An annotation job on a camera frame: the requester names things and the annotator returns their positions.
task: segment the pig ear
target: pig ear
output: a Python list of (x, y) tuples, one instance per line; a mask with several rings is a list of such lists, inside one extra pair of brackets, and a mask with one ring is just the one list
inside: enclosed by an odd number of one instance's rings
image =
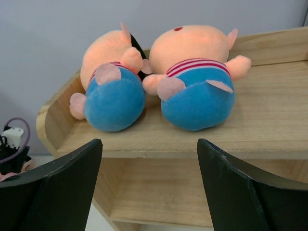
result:
[(124, 23), (121, 23), (121, 27), (122, 27), (122, 30), (124, 32), (124, 35), (126, 36), (126, 38), (129, 40), (129, 42), (131, 42), (131, 36), (130, 36), (130, 32), (129, 30), (127, 29), (126, 25)]
[(237, 38), (237, 34), (238, 34), (238, 29), (234, 29), (227, 35), (229, 50), (231, 50), (231, 48), (233, 47), (235, 40)]

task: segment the white wall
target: white wall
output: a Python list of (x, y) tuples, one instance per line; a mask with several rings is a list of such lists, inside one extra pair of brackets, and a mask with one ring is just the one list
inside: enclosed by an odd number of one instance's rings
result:
[(0, 129), (12, 116), (32, 127), (41, 106), (77, 71), (86, 48), (125, 22), (142, 47), (173, 27), (240, 34), (301, 26), (306, 0), (0, 0)]

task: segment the lower shelf compartment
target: lower shelf compartment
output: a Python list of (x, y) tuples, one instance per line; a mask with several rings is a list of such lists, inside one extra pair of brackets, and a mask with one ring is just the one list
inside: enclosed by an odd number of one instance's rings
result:
[[(296, 164), (286, 160), (247, 162), (285, 178), (296, 178), (290, 168)], [(198, 160), (129, 159), (110, 218), (140, 224), (212, 227)]]

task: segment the cable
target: cable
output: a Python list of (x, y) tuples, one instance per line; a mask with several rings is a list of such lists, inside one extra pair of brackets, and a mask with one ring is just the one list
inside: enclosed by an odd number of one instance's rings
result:
[(25, 142), (23, 143), (23, 145), (20, 146), (20, 148), (17, 150), (16, 153), (14, 153), (13, 155), (11, 155), (11, 156), (9, 156), (9, 157), (6, 157), (6, 158), (0, 160), (0, 164), (2, 164), (2, 163), (4, 163), (4, 162), (7, 162), (7, 161), (9, 161), (9, 160), (12, 160), (12, 159), (14, 159), (15, 157), (17, 157), (17, 156), (24, 150), (24, 148), (27, 146), (27, 144), (28, 144), (28, 142), (29, 142), (29, 140), (30, 140), (30, 135), (31, 135), (31, 134), (30, 134), (30, 126), (29, 126), (29, 124), (27, 123), (27, 121), (25, 121), (24, 119), (19, 118), (19, 117), (12, 118), (12, 119), (10, 119), (10, 120), (5, 124), (5, 126), (8, 126), (9, 123), (11, 123), (11, 122), (14, 121), (14, 120), (20, 120), (20, 121), (22, 121), (22, 122), (25, 124), (25, 126), (26, 126), (26, 128), (27, 128), (27, 138), (26, 138)]

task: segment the red dot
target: red dot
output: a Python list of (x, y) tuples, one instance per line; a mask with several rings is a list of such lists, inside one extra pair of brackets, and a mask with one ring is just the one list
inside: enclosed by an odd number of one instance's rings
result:
[(177, 28), (174, 29), (174, 31), (182, 30), (182, 28), (183, 28), (182, 26), (181, 27), (177, 27)]

